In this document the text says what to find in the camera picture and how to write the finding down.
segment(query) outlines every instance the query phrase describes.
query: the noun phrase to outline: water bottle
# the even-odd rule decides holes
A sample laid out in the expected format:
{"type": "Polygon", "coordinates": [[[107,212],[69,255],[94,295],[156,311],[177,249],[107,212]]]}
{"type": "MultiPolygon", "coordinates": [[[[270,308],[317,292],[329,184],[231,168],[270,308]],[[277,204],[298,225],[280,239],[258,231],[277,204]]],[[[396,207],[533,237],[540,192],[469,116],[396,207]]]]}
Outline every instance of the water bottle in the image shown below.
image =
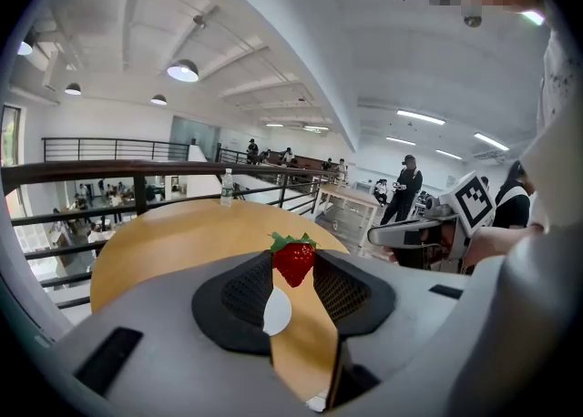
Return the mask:
{"type": "Polygon", "coordinates": [[[223,207],[230,207],[233,201],[233,176],[231,169],[227,168],[227,172],[222,177],[222,190],[220,192],[220,204],[223,207]]]}

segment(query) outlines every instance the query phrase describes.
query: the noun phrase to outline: wooden tabletop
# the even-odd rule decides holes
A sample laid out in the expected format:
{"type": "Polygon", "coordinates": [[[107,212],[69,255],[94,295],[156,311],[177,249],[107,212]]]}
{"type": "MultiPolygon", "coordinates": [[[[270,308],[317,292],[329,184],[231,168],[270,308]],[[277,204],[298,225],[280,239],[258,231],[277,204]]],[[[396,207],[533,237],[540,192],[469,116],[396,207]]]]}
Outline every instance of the wooden tabletop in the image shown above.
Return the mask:
{"type": "Polygon", "coordinates": [[[366,205],[367,207],[379,207],[380,203],[375,196],[361,192],[360,190],[353,190],[351,188],[338,187],[335,184],[326,184],[322,186],[323,194],[332,194],[338,198],[346,198],[350,201],[366,205]]]}
{"type": "MultiPolygon", "coordinates": [[[[324,228],[270,205],[239,200],[230,208],[216,200],[174,203],[133,219],[101,250],[91,280],[91,309],[98,311],[143,280],[266,250],[273,231],[296,237],[307,232],[319,249],[348,253],[324,228]]],[[[313,289],[311,271],[293,289],[275,270],[273,284],[292,305],[289,325],[271,337],[273,365],[295,394],[307,401],[330,385],[337,330],[313,289]]]]}

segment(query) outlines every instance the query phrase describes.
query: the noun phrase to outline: white ceiling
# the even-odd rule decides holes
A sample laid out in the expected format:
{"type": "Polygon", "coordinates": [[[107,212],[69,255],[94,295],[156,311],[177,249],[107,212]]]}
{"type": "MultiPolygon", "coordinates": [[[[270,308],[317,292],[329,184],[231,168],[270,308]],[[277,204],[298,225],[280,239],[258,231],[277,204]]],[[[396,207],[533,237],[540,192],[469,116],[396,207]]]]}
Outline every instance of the white ceiling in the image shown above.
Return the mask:
{"type": "Polygon", "coordinates": [[[429,0],[336,0],[353,52],[362,132],[393,136],[465,158],[491,149],[481,132],[517,154],[536,133],[548,29],[483,8],[467,27],[459,5],[429,0]],[[446,120],[404,120],[398,108],[446,120]]]}
{"type": "MultiPolygon", "coordinates": [[[[200,73],[193,93],[216,97],[253,120],[332,122],[245,21],[209,0],[51,0],[34,29],[45,54],[58,49],[69,69],[85,75],[119,73],[148,82],[187,58],[200,73]],[[193,21],[197,15],[205,27],[193,21]]],[[[148,100],[136,91],[137,102],[148,100]]]]}

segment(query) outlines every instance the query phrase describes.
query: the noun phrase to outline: strawberry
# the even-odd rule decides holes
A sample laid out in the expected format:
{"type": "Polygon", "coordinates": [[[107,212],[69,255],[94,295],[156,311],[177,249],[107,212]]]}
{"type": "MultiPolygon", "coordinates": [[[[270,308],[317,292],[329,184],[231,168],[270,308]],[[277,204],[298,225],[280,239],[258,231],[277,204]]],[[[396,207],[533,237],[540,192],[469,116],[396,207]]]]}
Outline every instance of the strawberry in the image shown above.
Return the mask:
{"type": "Polygon", "coordinates": [[[301,239],[292,236],[283,238],[277,232],[271,246],[273,267],[277,269],[290,286],[297,288],[313,267],[316,243],[304,234],[301,239]]]}

